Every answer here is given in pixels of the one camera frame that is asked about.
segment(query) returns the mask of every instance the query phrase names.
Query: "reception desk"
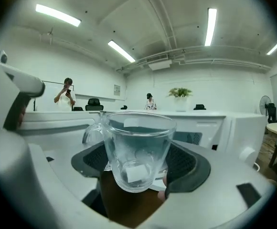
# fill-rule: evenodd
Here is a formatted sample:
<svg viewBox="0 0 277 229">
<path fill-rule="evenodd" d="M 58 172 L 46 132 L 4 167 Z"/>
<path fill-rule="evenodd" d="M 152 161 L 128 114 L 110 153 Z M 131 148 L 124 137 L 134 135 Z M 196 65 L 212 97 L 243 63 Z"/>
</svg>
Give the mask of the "reception desk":
<svg viewBox="0 0 277 229">
<path fill-rule="evenodd" d="M 49 164 L 57 177 L 75 197 L 82 200 L 86 196 L 86 178 L 75 171 L 71 158 L 91 146 L 82 144 L 84 131 L 89 125 L 99 123 L 102 115 L 120 111 L 123 110 L 28 112 L 18 133 L 29 144 L 41 147 L 44 158 L 53 159 Z M 177 130 L 174 140 L 227 153 L 225 155 L 229 155 L 231 159 L 240 159 L 251 167 L 260 150 L 266 126 L 265 117 L 258 114 L 205 110 L 145 112 L 175 120 Z M 157 180 L 151 188 L 164 190 L 165 186 L 161 180 Z"/>
</svg>

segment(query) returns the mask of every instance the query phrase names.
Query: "standing fan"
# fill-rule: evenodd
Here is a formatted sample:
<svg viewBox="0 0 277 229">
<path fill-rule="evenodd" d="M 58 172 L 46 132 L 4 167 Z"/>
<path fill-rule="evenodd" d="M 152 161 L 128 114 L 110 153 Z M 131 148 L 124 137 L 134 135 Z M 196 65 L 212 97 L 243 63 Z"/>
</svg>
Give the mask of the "standing fan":
<svg viewBox="0 0 277 229">
<path fill-rule="evenodd" d="M 267 108 L 268 108 L 268 104 L 270 103 L 271 103 L 271 100 L 268 96 L 263 96 L 261 98 L 261 101 L 259 102 L 259 110 L 262 115 L 267 116 Z"/>
</svg>

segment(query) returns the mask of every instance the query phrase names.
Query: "ceiling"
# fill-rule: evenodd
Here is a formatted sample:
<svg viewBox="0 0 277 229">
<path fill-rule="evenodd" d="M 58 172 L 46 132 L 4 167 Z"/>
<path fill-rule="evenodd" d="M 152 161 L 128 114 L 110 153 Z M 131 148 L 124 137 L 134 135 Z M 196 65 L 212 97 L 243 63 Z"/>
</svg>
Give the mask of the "ceiling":
<svg viewBox="0 0 277 229">
<path fill-rule="evenodd" d="M 37 3 L 82 22 L 75 27 L 36 13 Z M 53 27 L 53 43 L 70 42 L 74 50 L 103 64 L 130 70 L 154 54 L 168 52 L 171 57 L 204 50 L 208 8 L 217 9 L 208 50 L 238 48 L 265 57 L 277 43 L 276 26 L 258 0 L 21 0 L 12 23 L 45 35 Z M 110 40 L 137 62 L 129 64 L 108 46 Z"/>
</svg>

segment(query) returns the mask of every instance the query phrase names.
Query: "person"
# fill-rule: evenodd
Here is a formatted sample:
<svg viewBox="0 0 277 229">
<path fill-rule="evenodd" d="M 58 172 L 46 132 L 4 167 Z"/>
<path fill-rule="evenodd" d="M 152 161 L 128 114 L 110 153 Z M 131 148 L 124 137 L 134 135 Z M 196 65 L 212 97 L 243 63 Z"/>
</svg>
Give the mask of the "person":
<svg viewBox="0 0 277 229">
<path fill-rule="evenodd" d="M 64 80 L 63 89 L 53 99 L 53 101 L 55 103 L 57 103 L 59 109 L 62 111 L 71 111 L 72 106 L 76 102 L 76 97 L 75 97 L 74 92 L 69 90 L 69 88 L 72 84 L 73 84 L 73 80 L 71 78 L 66 78 Z"/>
<path fill-rule="evenodd" d="M 163 177 L 163 183 L 165 186 L 167 186 L 167 177 L 164 176 Z M 166 198 L 165 198 L 165 191 L 159 191 L 158 192 L 158 198 L 162 201 L 165 202 Z"/>
<path fill-rule="evenodd" d="M 17 123 L 18 128 L 20 128 L 20 126 L 22 125 L 25 113 L 26 113 L 26 106 L 23 105 L 19 115 L 18 123 Z"/>
<path fill-rule="evenodd" d="M 147 103 L 144 109 L 157 109 L 156 102 L 152 98 L 151 94 L 147 94 Z"/>
</svg>

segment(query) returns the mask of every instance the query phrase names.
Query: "white machine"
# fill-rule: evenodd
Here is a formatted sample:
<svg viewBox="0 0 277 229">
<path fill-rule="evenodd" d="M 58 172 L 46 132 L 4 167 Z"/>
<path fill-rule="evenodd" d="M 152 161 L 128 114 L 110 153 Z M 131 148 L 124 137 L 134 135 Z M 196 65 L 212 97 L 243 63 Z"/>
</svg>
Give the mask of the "white machine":
<svg viewBox="0 0 277 229">
<path fill-rule="evenodd" d="M 22 105 L 43 91 L 41 80 L 0 64 L 1 190 L 36 228 L 124 228 L 83 204 L 53 172 L 42 148 L 12 132 Z M 96 190 L 107 161 L 102 148 L 98 144 L 76 154 L 86 172 L 87 194 Z M 101 157 L 96 164 L 80 161 L 95 153 Z M 138 228 L 241 228 L 275 190 L 245 163 L 193 144 L 173 143 L 168 166 L 168 198 Z"/>
</svg>

